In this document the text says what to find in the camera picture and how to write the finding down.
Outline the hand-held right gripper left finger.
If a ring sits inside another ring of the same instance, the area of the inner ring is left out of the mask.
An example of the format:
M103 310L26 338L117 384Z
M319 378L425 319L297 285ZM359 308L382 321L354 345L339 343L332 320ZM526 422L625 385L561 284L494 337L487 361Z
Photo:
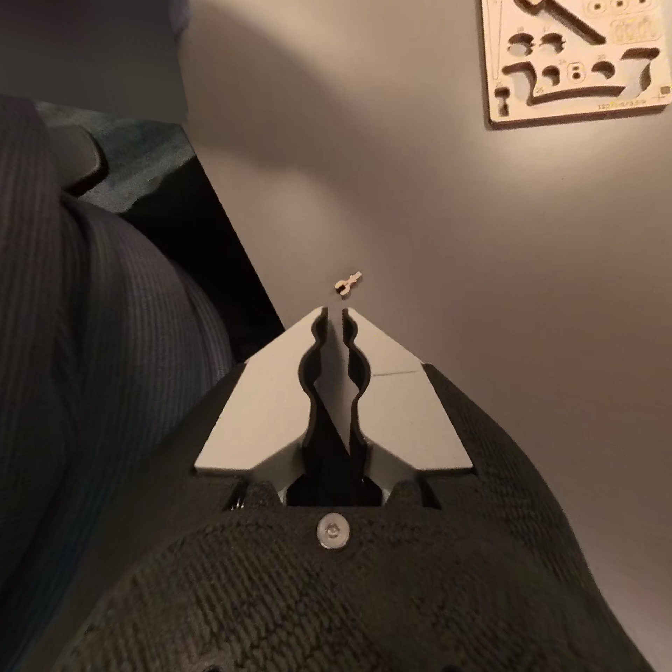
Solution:
M271 483L284 499L305 471L314 396L300 371L321 347L326 317L325 307L315 308L248 358L195 461L197 473Z

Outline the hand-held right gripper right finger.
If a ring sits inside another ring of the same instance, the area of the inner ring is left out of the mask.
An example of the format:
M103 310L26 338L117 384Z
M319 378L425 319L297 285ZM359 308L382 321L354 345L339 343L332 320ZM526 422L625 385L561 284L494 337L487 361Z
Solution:
M353 308L343 310L342 321L348 376L357 386L351 454L382 500L405 481L471 472L425 364Z

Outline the person's dark ribbed trouser leg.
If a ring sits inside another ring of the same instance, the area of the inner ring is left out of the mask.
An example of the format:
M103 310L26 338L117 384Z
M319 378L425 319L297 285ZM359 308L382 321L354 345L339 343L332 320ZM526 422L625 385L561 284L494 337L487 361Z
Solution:
M36 106L2 96L2 671L55 616L128 472L231 367L204 291L66 194Z

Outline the dark teal seat cushion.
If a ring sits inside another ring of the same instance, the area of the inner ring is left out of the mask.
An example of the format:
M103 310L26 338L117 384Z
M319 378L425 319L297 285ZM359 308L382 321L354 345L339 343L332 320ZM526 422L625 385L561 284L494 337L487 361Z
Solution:
M178 124L122 118L47 102L38 102L36 107L48 126L81 126L97 141L109 174L88 190L83 200L110 212L126 212L196 155Z

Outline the wooden cut-out part sheet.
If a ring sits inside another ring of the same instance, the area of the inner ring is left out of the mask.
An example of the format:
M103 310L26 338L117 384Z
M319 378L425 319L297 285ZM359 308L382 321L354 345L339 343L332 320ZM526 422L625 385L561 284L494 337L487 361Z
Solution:
M670 1L481 1L493 125L671 104Z

